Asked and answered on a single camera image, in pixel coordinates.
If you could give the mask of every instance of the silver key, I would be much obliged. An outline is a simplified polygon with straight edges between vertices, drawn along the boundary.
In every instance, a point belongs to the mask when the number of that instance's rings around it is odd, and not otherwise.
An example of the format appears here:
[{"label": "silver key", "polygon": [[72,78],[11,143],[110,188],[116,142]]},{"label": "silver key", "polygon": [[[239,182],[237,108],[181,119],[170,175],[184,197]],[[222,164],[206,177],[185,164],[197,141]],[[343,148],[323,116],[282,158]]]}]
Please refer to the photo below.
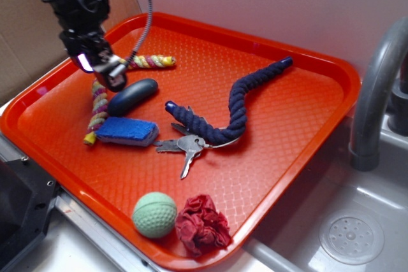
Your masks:
[{"label": "silver key", "polygon": [[190,164],[195,157],[203,150],[204,139],[196,135],[187,135],[177,141],[177,145],[186,153],[186,159],[180,178],[183,179],[189,174]]},{"label": "silver key", "polygon": [[171,123],[171,126],[176,129],[178,132],[184,135],[193,135],[184,125],[176,124],[174,122]]},{"label": "silver key", "polygon": [[178,140],[155,141],[156,152],[183,152],[177,145]]}]

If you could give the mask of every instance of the dimpled ball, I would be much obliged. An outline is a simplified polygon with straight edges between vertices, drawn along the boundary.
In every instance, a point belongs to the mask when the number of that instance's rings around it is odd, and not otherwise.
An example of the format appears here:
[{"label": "dimpled ball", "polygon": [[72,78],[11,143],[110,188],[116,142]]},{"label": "dimpled ball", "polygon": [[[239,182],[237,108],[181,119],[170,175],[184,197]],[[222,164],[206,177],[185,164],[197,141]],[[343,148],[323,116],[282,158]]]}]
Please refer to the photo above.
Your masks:
[{"label": "dimpled ball", "polygon": [[177,207],[174,200],[162,192],[150,192],[139,199],[132,220],[140,234],[162,238],[174,228]]}]

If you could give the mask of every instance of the scrub sponge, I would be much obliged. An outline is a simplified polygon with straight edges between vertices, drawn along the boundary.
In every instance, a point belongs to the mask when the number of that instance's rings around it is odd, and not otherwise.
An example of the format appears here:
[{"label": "scrub sponge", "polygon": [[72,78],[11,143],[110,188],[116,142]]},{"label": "scrub sponge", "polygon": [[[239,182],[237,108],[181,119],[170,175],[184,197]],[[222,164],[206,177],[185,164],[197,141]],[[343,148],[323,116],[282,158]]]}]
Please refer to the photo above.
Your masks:
[{"label": "scrub sponge", "polygon": [[154,122],[109,117],[96,131],[96,137],[105,143],[120,143],[147,147],[159,134],[159,128]]}]

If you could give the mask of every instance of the gray faucet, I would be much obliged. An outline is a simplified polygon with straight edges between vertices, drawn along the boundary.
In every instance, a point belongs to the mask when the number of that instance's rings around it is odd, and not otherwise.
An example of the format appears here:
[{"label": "gray faucet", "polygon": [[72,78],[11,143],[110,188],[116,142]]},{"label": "gray faucet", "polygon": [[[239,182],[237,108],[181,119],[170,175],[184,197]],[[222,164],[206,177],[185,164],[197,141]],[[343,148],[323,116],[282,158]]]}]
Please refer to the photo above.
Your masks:
[{"label": "gray faucet", "polygon": [[408,136],[407,53],[408,17],[404,17],[382,37],[361,86],[349,144],[351,165],[357,170],[369,171],[378,166],[379,138],[386,109],[390,113],[389,128]]}]

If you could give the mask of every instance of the rope toy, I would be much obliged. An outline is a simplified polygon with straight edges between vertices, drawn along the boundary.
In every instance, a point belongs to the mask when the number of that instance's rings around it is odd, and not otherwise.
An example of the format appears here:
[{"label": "rope toy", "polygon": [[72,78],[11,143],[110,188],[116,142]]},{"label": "rope toy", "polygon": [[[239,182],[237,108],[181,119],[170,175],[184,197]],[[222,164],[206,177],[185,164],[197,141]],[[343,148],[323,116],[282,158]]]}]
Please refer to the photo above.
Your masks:
[{"label": "rope toy", "polygon": [[136,55],[129,62],[129,69],[168,68],[176,64],[174,57],[163,55]]},{"label": "rope toy", "polygon": [[106,93],[106,88],[95,79],[92,83],[92,97],[93,97],[93,109],[92,118],[88,125],[87,134],[84,138],[84,143],[86,145],[92,146],[96,141],[97,131],[108,118],[108,94]]},{"label": "rope toy", "polygon": [[227,144],[239,138],[245,131],[245,125],[248,120],[246,108],[244,106],[245,95],[252,89],[255,89],[275,76],[281,74],[293,63],[291,57],[275,62],[263,69],[255,71],[239,80],[237,80],[229,92],[229,126],[225,129],[214,128],[208,124],[203,117],[199,117],[193,111],[187,110],[183,106],[178,106],[173,101],[165,104],[165,110],[173,117],[184,124],[186,129],[204,138],[214,145]]}]

